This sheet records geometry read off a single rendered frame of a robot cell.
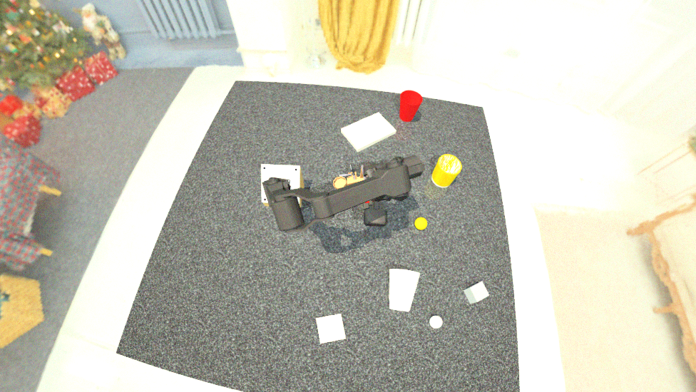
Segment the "white ball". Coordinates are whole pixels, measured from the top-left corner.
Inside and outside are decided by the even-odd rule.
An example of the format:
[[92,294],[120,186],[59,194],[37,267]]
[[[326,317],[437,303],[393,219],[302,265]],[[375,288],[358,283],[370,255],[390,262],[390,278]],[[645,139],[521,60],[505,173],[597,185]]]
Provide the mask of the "white ball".
[[442,322],[443,321],[440,316],[432,316],[429,320],[431,327],[435,329],[439,328],[442,325]]

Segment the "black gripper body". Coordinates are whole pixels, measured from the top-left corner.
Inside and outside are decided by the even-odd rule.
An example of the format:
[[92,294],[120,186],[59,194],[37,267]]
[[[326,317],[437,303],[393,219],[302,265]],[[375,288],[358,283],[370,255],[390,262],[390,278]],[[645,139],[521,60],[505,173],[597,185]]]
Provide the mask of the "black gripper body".
[[[377,163],[367,163],[363,167],[363,176],[366,177],[366,171],[373,168]],[[387,196],[375,198],[369,201],[369,209],[364,211],[364,224],[371,227],[385,227],[388,224],[387,211],[384,209],[382,200],[386,200]]]

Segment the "yellow cup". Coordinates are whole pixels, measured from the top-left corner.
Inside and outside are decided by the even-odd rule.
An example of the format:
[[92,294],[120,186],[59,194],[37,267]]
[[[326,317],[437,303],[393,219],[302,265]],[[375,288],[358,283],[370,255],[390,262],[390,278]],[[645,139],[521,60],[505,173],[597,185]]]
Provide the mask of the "yellow cup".
[[461,171],[461,162],[453,155],[442,155],[434,168],[432,180],[439,187],[448,187]]

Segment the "yellow ball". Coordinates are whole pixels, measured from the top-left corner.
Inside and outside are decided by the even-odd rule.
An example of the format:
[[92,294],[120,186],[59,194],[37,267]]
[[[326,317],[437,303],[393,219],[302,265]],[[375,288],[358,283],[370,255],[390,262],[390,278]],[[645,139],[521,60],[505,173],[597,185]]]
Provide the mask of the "yellow ball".
[[423,217],[419,217],[415,220],[414,224],[417,229],[423,230],[427,226],[427,221]]

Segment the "red plastic cup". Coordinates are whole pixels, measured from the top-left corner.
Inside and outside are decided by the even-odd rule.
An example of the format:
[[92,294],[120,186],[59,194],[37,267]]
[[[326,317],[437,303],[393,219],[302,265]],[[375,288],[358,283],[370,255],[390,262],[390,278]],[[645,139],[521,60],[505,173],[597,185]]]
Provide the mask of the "red plastic cup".
[[413,117],[421,105],[422,97],[419,93],[411,90],[402,92],[400,97],[400,118],[403,121],[410,122],[413,120]]

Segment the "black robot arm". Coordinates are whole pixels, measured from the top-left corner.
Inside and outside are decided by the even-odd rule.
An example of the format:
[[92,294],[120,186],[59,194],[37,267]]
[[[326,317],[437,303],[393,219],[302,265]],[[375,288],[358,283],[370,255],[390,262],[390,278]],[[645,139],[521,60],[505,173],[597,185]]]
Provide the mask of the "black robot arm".
[[[315,222],[330,220],[335,214],[383,195],[386,201],[403,201],[410,196],[411,180],[422,175],[424,163],[416,155],[395,157],[366,171],[368,179],[333,190],[313,193],[303,188],[290,189],[290,179],[271,177],[262,182],[269,206],[279,230],[301,232]],[[289,180],[289,181],[288,181]],[[298,198],[311,201],[314,218],[305,223]]]

